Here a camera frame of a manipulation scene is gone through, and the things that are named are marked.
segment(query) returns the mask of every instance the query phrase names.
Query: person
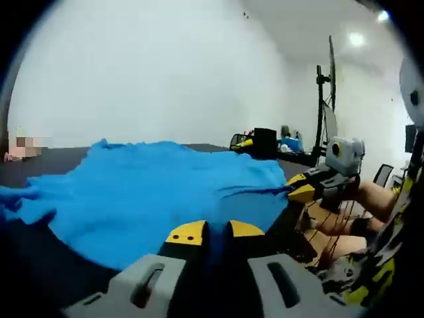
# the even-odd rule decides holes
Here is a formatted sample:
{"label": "person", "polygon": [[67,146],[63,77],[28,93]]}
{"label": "person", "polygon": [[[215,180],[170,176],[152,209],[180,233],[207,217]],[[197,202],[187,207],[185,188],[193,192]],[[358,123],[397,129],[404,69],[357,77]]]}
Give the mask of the person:
{"label": "person", "polygon": [[369,246],[388,222],[398,195],[399,191],[391,191],[368,180],[361,181],[358,189],[346,199],[361,204],[372,217],[338,218],[336,223],[327,220],[318,223],[316,229],[330,237],[319,267],[325,268],[339,257]]}

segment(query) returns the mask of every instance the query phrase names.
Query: gray gripper part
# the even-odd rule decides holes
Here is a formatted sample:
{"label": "gray gripper part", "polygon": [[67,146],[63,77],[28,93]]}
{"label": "gray gripper part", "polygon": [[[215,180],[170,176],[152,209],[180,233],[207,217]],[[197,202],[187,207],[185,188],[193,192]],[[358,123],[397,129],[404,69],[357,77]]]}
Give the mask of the gray gripper part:
{"label": "gray gripper part", "polygon": [[361,317],[364,308],[325,295],[321,281],[290,256],[277,254],[248,260],[262,301],[264,318]]}
{"label": "gray gripper part", "polygon": [[[96,293],[64,310],[67,317],[165,318],[185,266],[185,260],[146,255],[116,275],[106,294]],[[131,302],[137,287],[144,286],[156,270],[162,270],[143,308]]]}

